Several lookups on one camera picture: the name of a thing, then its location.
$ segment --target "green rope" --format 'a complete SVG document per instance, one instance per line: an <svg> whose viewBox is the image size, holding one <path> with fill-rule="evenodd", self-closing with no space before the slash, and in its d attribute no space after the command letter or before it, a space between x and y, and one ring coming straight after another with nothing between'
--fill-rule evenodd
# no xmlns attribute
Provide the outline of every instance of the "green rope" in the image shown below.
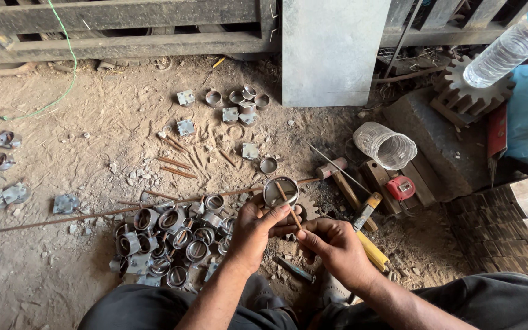
<svg viewBox="0 0 528 330"><path fill-rule="evenodd" d="M77 73L76 73L77 72L77 57L75 56L75 53L73 53L73 48L70 46L69 34L66 33L66 29L64 28L64 25L62 24L61 18L58 17L58 13L56 13L56 10L54 9L54 6L52 5L52 2L50 0L48 0L48 4L52 8L52 12L56 16L56 19L58 20L58 22L60 23L60 26L62 27L62 32L64 32L64 35L66 36L66 42L69 44L70 55L73 56L73 60L75 61L75 65L73 66L73 81L70 82L69 89L67 89L66 92L64 92L64 94L62 94L58 99L56 99L56 101L46 105L44 108L42 108L42 109L40 109L40 110L38 110L36 112L33 112L33 113L28 113L27 115L24 115L24 116L13 117L13 118L9 118L8 116L0 116L0 119L3 119L3 120L15 120L15 119L23 119L23 118L26 118L26 117L31 117L33 115L37 115L38 113L48 109L49 107L51 107L51 106L55 105L56 103L58 103L60 100L64 99L64 97L70 92L70 90L73 88L73 85L75 84L75 79L77 77Z"/></svg>

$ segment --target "leg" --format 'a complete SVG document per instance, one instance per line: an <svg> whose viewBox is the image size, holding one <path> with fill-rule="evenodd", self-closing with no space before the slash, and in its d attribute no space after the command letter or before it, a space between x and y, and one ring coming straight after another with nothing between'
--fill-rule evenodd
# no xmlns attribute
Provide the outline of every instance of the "leg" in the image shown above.
<svg viewBox="0 0 528 330"><path fill-rule="evenodd" d="M441 287L413 291L442 310L479 329L528 329L528 276L480 274ZM323 311L320 329L391 329L364 303L331 304Z"/></svg>
<svg viewBox="0 0 528 330"><path fill-rule="evenodd" d="M194 294L170 288L123 285L94 304L81 320L78 330L174 329L194 299ZM296 330L297 327L283 311L252 311L238 306L229 329Z"/></svg>

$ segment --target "man's right hand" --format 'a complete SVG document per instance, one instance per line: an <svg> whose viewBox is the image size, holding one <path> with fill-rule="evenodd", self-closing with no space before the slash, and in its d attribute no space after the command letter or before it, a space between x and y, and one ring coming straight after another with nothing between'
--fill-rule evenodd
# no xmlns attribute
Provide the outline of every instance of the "man's right hand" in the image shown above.
<svg viewBox="0 0 528 330"><path fill-rule="evenodd" d="M308 264L318 255L325 268L346 289L368 292L380 273L372 266L351 224L327 218L317 218L302 224L296 234L299 249Z"/></svg>

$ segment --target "plastic water bottle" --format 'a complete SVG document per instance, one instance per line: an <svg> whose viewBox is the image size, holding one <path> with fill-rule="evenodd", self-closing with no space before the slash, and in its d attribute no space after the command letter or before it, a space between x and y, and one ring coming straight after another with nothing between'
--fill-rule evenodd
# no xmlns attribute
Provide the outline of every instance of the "plastic water bottle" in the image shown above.
<svg viewBox="0 0 528 330"><path fill-rule="evenodd" d="M528 59L528 13L498 37L464 71L464 79L477 88L491 86Z"/></svg>

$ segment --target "sandy ground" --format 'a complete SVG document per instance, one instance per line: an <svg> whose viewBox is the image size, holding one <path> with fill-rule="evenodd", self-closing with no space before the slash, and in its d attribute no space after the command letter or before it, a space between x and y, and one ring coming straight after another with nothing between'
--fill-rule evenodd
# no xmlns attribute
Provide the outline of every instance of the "sandy ground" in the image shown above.
<svg viewBox="0 0 528 330"><path fill-rule="evenodd" d="M174 57L167 71L142 66L104 73L94 70L94 61L80 61L74 88L64 100L27 119L0 119L0 132L12 130L24 137L22 146L13 151L18 164L0 172L0 189L25 178L33 191L24 204L0 211L0 227L69 217L52 215L52 200L59 194L76 194L82 205L74 215L82 215L125 208L117 201L139 201L144 189L188 198L261 185L265 176L257 170L258 162L238 155L246 142L259 144L261 156L280 158L276 174L297 180L314 177L314 169L323 161L305 142L332 157L343 156L346 141L359 125L366 120L384 123L381 108L367 110L363 119L357 116L362 110L356 107L283 108L278 67L269 61L246 64L226 60L212 69L215 57ZM28 75L0 78L0 115L20 116L40 109L62 94L70 80L69 74L46 64ZM194 89L202 100L212 88L229 95L243 83L272 98L272 106L259 113L254 127L223 124L221 110L209 109L204 101L191 108L182 108L175 101L175 94L182 90ZM182 119L192 119L195 136L175 133L175 123ZM157 139L161 130L191 154L182 154ZM218 149L230 154L238 168ZM160 155L192 164L199 179L160 170L164 165L156 160ZM347 155L350 167L364 159L355 148L347 148ZM150 179L136 177L128 183L130 172L139 169L150 174ZM341 205L346 206L346 214L353 212L330 180L303 188L321 206L320 213ZM226 200L230 210L237 210L238 197ZM159 200L151 196L149 202ZM380 214L375 218L380 229L368 236L386 255L396 253L401 263L392 258L388 266L404 287L440 285L469 272L439 206L416 218L397 220ZM74 234L69 233L70 224L78 225ZM120 282L108 269L114 254L112 227L111 217L102 217L0 233L0 329L76 328L92 304ZM90 235L85 235L86 228L92 230ZM306 314L320 281L311 287L287 277L286 271L277 268L275 255L290 255L318 278L323 273L320 262L304 265L295 243L275 238L260 269L279 295L294 304L297 312ZM206 265L192 270L197 289ZM403 277L402 270L410 275Z"/></svg>

